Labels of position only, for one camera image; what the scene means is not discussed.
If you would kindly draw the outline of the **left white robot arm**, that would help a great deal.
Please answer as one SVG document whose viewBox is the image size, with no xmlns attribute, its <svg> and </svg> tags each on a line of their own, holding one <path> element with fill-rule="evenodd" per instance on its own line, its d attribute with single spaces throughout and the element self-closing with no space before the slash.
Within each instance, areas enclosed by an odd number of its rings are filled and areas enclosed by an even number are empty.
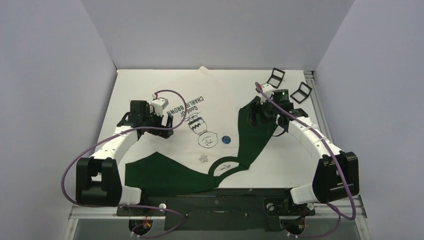
<svg viewBox="0 0 424 240">
<path fill-rule="evenodd" d="M 122 183 L 118 165 L 144 133 L 164 139 L 173 134 L 173 117 L 164 116 L 168 104 L 163 97 L 152 102 L 132 100 L 130 110 L 116 125 L 114 138 L 90 157 L 82 157 L 76 162 L 75 198 L 79 205 L 129 205 L 136 215 L 143 215 L 149 210 L 149 201 L 142 197 L 142 189 Z"/>
</svg>

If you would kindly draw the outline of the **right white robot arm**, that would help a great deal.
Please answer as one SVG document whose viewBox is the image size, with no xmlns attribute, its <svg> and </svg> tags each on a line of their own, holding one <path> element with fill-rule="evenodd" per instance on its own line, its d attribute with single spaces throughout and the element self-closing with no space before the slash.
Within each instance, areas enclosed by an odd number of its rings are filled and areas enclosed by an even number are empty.
<svg viewBox="0 0 424 240">
<path fill-rule="evenodd" d="M 258 90 L 258 96 L 247 105 L 247 122 L 252 127 L 281 127 L 317 160 L 312 182 L 291 188 L 290 195 L 282 199 L 287 213 L 296 213 L 302 204 L 327 204 L 359 194 L 358 157 L 334 145 L 302 108 L 295 108 L 288 99 L 288 90 Z"/>
</svg>

